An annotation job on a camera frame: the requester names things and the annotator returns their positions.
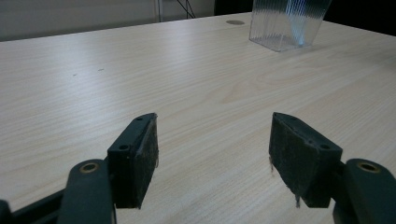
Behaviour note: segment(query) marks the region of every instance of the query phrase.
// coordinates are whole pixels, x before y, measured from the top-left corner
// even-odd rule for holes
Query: white wall
[[[182,20],[177,0],[163,1],[163,20]],[[197,17],[212,16],[215,0],[190,0]],[[0,41],[153,23],[158,0],[0,0]]]

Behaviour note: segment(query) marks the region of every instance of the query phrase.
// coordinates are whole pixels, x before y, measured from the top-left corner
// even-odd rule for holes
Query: wooden table
[[[226,21],[243,21],[233,25]],[[332,223],[271,174],[273,112],[396,174],[396,37],[323,22],[314,46],[248,40],[250,14],[0,43],[0,198],[18,208],[158,113],[160,166],[119,223]]]

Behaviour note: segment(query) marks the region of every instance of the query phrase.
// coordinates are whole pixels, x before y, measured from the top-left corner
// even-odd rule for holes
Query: transparent plastic box
[[[332,0],[254,0],[249,39],[274,51],[312,45]]]

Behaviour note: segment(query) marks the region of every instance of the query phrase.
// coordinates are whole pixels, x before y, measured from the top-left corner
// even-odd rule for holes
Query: clear plastic container
[[[332,0],[254,0],[249,39],[274,51],[312,45]]]

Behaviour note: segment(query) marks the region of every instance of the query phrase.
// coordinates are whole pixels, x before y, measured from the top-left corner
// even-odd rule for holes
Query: table surface
[[[226,21],[243,21],[234,25]],[[323,22],[314,46],[248,40],[250,14],[0,43],[0,198],[15,211],[158,114],[160,165],[119,223],[332,223],[271,173],[273,112],[396,174],[396,37]]]

